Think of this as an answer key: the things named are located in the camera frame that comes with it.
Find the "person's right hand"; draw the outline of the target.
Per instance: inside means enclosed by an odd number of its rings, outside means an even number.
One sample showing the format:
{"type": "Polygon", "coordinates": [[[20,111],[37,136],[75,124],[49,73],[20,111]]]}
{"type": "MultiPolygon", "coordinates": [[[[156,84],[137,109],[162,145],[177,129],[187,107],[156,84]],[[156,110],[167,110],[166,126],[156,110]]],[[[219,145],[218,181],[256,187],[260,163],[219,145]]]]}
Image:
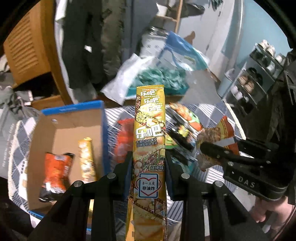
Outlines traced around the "person's right hand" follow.
{"type": "Polygon", "coordinates": [[[294,205],[288,204],[287,197],[282,197],[280,200],[273,202],[267,202],[256,197],[255,205],[249,213],[256,222],[263,222],[268,211],[275,212],[277,219],[271,225],[271,229],[279,232],[293,213],[293,209],[294,205]]]}

